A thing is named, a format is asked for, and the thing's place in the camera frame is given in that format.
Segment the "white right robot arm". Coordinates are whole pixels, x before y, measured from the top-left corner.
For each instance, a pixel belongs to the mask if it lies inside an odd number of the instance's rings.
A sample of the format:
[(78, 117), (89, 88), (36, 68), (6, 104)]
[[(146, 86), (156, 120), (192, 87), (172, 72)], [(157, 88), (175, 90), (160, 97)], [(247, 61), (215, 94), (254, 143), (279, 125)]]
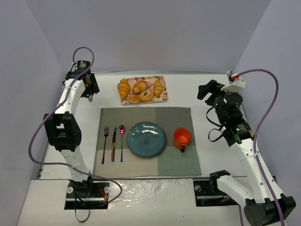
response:
[(240, 106), (243, 98), (230, 85), (225, 86), (215, 80), (200, 85), (197, 98), (203, 100), (217, 114), (217, 124), (221, 137), (238, 157), (251, 189), (236, 181), (226, 170), (210, 174), (211, 190), (215, 194), (225, 193), (244, 209), (244, 214), (252, 226), (267, 226), (285, 220), (296, 202), (286, 196), (278, 186), (263, 161), (254, 138), (254, 132), (245, 121)]

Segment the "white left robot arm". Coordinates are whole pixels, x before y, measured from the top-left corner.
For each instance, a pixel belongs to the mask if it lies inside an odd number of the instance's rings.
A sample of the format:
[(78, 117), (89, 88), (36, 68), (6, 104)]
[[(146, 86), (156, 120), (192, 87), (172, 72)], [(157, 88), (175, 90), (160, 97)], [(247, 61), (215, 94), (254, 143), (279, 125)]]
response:
[(59, 103), (67, 100), (44, 124), (49, 144), (69, 165), (71, 187), (82, 193), (92, 191), (93, 179), (89, 176), (90, 170), (79, 148), (82, 133), (74, 114), (82, 97), (91, 102), (93, 96), (99, 93), (95, 75), (89, 69), (90, 65), (89, 61), (84, 60), (73, 63), (72, 68), (75, 70), (66, 74)]

